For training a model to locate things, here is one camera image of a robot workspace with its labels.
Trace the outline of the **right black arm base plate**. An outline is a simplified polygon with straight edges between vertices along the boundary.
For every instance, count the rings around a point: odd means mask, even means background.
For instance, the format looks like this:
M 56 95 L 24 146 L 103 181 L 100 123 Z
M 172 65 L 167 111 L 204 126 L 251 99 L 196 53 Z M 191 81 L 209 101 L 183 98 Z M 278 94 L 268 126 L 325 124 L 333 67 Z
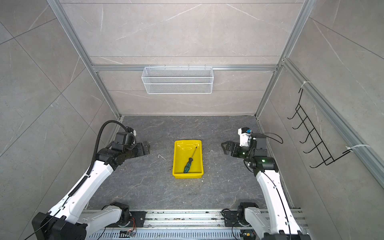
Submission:
M 229 209 L 223 209 L 221 215 L 224 218 L 226 227 L 239 227 L 238 212 Z

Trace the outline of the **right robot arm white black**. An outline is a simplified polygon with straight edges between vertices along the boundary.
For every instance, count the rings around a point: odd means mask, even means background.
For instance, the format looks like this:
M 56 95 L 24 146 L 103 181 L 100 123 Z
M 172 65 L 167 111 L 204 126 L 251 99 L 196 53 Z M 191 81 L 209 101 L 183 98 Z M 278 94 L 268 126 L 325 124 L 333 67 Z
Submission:
M 248 128 L 239 130 L 238 143 L 226 141 L 221 144 L 224 154 L 242 159 L 246 168 L 256 177 L 261 186 L 269 219 L 258 207 L 241 203 L 238 207 L 238 223 L 250 225 L 261 240 L 309 240 L 296 222 L 284 194 L 276 160 L 268 155 L 267 133 L 253 133 Z

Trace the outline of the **yellow plastic bin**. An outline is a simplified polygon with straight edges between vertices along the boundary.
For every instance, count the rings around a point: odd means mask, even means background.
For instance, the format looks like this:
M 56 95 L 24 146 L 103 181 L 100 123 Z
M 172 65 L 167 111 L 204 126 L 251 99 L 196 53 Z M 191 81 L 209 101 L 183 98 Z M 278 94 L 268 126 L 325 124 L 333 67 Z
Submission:
M 184 174 L 184 167 L 192 156 L 195 147 L 197 151 L 189 173 Z M 203 148 L 200 140 L 179 140 L 174 144 L 173 176 L 176 179 L 200 179 L 204 174 Z

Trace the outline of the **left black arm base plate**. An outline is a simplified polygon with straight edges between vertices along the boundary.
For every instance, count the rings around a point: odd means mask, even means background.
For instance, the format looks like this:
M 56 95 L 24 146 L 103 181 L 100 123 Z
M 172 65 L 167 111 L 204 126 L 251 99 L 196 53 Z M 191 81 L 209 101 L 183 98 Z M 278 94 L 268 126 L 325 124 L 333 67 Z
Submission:
M 122 213 L 121 219 L 117 225 L 121 228 L 132 228 L 134 225 L 136 228 L 142 228 L 146 219 L 147 212 L 145 211 L 125 211 Z

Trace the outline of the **green black handled screwdriver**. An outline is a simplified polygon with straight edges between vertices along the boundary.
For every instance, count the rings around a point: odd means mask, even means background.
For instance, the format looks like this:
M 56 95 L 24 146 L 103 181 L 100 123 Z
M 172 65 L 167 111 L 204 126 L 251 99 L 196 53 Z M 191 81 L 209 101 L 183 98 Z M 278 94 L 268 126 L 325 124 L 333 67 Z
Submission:
M 183 171 L 184 174 L 189 173 L 189 171 L 190 171 L 190 169 L 191 169 L 191 166 L 192 166 L 192 162 L 193 162 L 193 160 L 194 160 L 195 153 L 196 153 L 196 151 L 197 151 L 197 148 L 198 148 L 198 147 L 195 147 L 195 150 L 194 150 L 192 156 L 189 158 L 187 164 L 185 165 L 185 167 L 184 167 L 184 171 Z

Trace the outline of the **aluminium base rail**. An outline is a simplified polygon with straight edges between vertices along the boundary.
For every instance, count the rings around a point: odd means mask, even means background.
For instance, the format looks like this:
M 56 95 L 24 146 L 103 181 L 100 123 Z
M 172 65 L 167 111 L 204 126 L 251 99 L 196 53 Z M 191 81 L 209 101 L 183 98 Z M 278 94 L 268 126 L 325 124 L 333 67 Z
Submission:
M 101 214 L 116 212 L 112 207 L 84 210 L 78 222 L 89 225 L 87 240 L 260 240 L 250 225 L 226 227 L 220 209 L 142 211 L 147 212 L 142 228 L 121 228 L 117 223 L 97 225 Z

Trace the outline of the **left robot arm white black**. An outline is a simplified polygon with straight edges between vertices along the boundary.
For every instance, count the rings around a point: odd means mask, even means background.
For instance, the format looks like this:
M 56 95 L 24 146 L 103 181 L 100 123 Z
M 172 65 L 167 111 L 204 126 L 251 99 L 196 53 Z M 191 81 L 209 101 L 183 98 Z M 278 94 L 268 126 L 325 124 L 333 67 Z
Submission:
M 32 220 L 33 236 L 38 240 L 85 240 L 90 235 L 109 226 L 134 225 L 130 207 L 113 202 L 95 214 L 82 215 L 87 203 L 101 184 L 128 159 L 150 153 L 148 142 L 138 143 L 136 131 L 125 128 L 114 141 L 99 149 L 95 144 L 91 164 L 74 187 L 47 213 L 38 213 Z

